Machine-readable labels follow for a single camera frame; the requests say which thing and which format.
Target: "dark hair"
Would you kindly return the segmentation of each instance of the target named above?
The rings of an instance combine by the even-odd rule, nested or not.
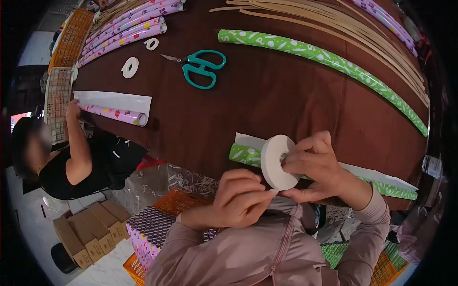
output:
[[[30,136],[38,134],[43,124],[43,120],[22,117],[14,126],[11,134],[13,166],[14,171],[21,178],[32,181],[38,180],[38,175],[32,170],[25,158],[25,152],[28,147]]]

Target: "pink jacket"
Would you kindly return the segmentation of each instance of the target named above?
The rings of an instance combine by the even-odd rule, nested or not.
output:
[[[369,285],[389,231],[388,205],[377,191],[355,212],[362,221],[337,267],[329,268],[316,239],[306,234],[302,205],[262,216],[245,228],[228,228],[203,242],[180,223],[169,230],[145,285]]]

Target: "woman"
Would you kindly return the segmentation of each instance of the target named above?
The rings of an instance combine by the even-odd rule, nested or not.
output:
[[[340,167],[327,131],[300,141],[284,163],[286,172],[307,174],[315,182],[281,192],[287,199],[265,190],[261,177],[248,170],[224,173],[213,205],[177,217],[145,285],[369,285],[389,230],[386,202]],[[362,221],[334,270],[304,227],[314,220],[304,215],[307,202],[332,196]],[[288,208],[285,200],[295,203]],[[203,243],[199,231],[219,227],[227,228]]]
[[[49,129],[43,120],[21,118],[11,134],[14,169],[38,180],[45,192],[73,200],[104,188],[122,189],[146,150],[114,135],[86,139],[79,124],[81,111],[73,100],[65,111],[69,146],[51,151]]]

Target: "green wrapped roll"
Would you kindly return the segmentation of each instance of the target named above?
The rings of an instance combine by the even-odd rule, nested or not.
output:
[[[337,56],[336,54],[323,50],[317,46],[290,38],[241,30],[219,30],[218,41],[222,43],[237,43],[258,46],[292,53],[341,71],[357,81],[362,82],[364,85],[383,96],[405,116],[407,116],[423,134],[423,136],[428,136],[428,128],[413,111],[413,109],[399,95],[369,72],[354,63]]]
[[[240,162],[246,165],[254,166],[254,167],[261,167],[261,150],[257,150],[255,148],[251,148],[249,146],[232,144],[232,148],[230,149],[229,159],[235,162]],[[303,176],[301,178],[311,180],[307,176]],[[416,200],[417,193],[408,189],[398,188],[395,186],[391,186],[386,183],[369,180],[363,177],[358,177],[363,181],[372,182],[375,189],[382,195],[401,198],[401,199],[408,199],[408,200]]]

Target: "cardboard box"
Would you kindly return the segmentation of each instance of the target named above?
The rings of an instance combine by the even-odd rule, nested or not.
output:
[[[96,237],[92,234],[92,232],[83,225],[83,217],[79,214],[69,217],[68,222],[70,224],[71,229],[78,237],[79,241],[84,245],[84,248],[89,253],[93,262],[97,262],[101,259],[105,254],[98,243]]]
[[[79,241],[78,237],[76,237],[76,234],[71,229],[70,224],[65,217],[53,220],[53,224],[57,237],[64,245],[64,248],[70,258],[78,264],[81,269],[89,267],[93,263],[92,259]]]
[[[121,222],[124,238],[129,239],[129,233],[127,232],[125,225],[127,224],[126,221],[131,217],[131,214],[128,213],[122,206],[118,206],[110,200],[104,201],[101,205]]]
[[[113,242],[111,232],[98,221],[98,219],[89,211],[83,210],[78,214],[81,217],[83,225],[95,236],[102,247],[102,251],[107,255],[116,246]]]
[[[99,203],[90,205],[87,209],[110,231],[115,245],[124,238],[120,221]]]

